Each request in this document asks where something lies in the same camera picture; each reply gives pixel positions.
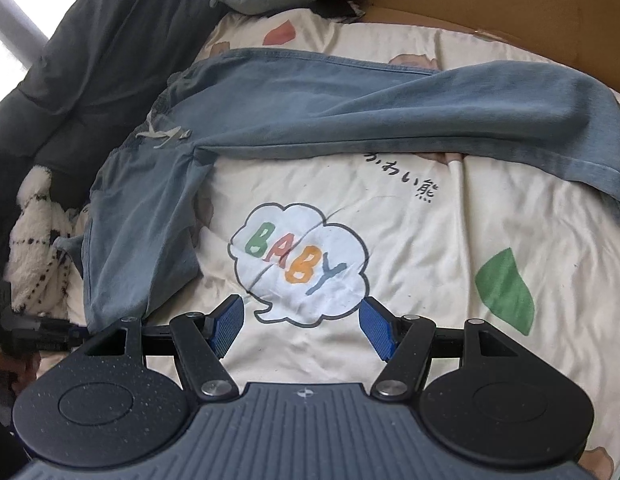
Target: black device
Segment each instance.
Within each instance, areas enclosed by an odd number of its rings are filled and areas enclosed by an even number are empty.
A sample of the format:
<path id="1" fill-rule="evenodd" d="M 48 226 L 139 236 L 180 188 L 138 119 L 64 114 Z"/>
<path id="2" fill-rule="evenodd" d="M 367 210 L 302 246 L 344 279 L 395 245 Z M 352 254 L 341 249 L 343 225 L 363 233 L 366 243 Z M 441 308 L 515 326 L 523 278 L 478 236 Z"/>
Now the black device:
<path id="1" fill-rule="evenodd" d="M 156 327 L 126 317 L 94 336 L 0 319 L 0 342 L 23 351 L 85 341 L 14 404 L 33 458 L 18 479 L 592 478 L 576 463 L 594 420 L 588 396 L 481 319 L 437 328 L 365 298 L 360 327 L 387 362 L 370 394 L 274 383 L 240 393 L 219 361 L 243 326 L 238 296 L 207 316 Z M 174 356 L 183 389 L 146 355 Z M 426 387 L 431 360 L 445 357 L 459 368 Z"/>

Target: silver bolt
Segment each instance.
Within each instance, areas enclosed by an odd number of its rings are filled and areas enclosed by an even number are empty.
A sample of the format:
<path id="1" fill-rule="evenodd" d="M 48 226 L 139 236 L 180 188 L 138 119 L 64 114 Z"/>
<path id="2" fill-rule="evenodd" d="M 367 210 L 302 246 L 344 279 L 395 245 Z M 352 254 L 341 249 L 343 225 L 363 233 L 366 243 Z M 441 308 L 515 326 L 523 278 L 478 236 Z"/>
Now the silver bolt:
<path id="1" fill-rule="evenodd" d="M 203 383 L 201 391 L 209 397 L 222 397 L 232 391 L 232 385 L 223 379 L 215 379 Z"/>
<path id="2" fill-rule="evenodd" d="M 384 397 L 398 397 L 408 391 L 408 386 L 401 381 L 389 379 L 376 385 L 376 391 Z"/>

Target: printed bedding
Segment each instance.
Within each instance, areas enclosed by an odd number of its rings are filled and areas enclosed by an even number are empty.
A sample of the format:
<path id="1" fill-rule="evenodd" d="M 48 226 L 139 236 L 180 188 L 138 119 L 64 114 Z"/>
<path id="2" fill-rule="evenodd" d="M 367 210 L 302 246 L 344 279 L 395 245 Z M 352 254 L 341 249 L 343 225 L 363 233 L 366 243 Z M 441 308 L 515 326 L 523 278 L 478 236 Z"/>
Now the printed bedding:
<path id="1" fill-rule="evenodd" d="M 199 59 L 255 46 L 443 70 L 496 59 L 549 62 L 458 32 L 341 25 L 307 10 L 228 15 Z M 368 153 L 220 158 L 197 202 L 203 276 L 150 321 L 209 312 L 242 295 L 245 325 L 224 359 L 240 386 L 370 386 L 383 363 L 355 314 L 366 294 L 438 326 L 483 317 L 586 390 L 596 420 L 581 463 L 599 479 L 619 478 L 620 229 L 598 192 L 490 158 Z M 267 272 L 257 260 L 271 264 Z M 72 268 L 74 320 L 83 316 L 81 288 Z M 170 358 L 148 364 L 176 379 Z M 430 378 L 457 365 L 437 360 Z"/>

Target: blue gripper pad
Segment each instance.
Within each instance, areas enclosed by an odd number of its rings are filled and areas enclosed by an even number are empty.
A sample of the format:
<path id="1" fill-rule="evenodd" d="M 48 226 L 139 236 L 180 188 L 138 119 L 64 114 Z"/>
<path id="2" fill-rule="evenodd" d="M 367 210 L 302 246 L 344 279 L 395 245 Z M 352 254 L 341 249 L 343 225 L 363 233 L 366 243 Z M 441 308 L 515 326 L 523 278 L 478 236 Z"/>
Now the blue gripper pad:
<path id="1" fill-rule="evenodd" d="M 392 339 L 392 326 L 367 298 L 359 303 L 359 326 L 379 357 L 383 361 L 389 361 L 397 347 Z"/>
<path id="2" fill-rule="evenodd" d="M 13 480 L 42 479 L 594 480 L 574 462 L 507 472 L 457 458 L 408 406 L 373 400 L 361 384 L 258 383 L 203 405 L 176 442 L 145 460 L 101 471 L 35 462 Z"/>
<path id="3" fill-rule="evenodd" d="M 213 311 L 211 317 L 215 318 L 215 328 L 209 339 L 210 348 L 222 359 L 243 327 L 243 300 L 237 294 L 232 294 Z"/>

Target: white speech bubble print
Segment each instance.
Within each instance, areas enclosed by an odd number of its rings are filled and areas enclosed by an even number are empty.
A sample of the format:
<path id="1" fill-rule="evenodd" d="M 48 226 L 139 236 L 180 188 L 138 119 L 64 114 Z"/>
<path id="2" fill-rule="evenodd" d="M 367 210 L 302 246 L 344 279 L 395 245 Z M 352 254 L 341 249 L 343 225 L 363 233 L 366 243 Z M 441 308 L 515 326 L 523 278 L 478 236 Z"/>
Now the white speech bubble print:
<path id="1" fill-rule="evenodd" d="M 255 312 L 263 323 L 312 328 L 352 314 L 369 291 L 361 238 L 308 204 L 258 206 L 228 252 L 239 283 L 267 305 Z"/>

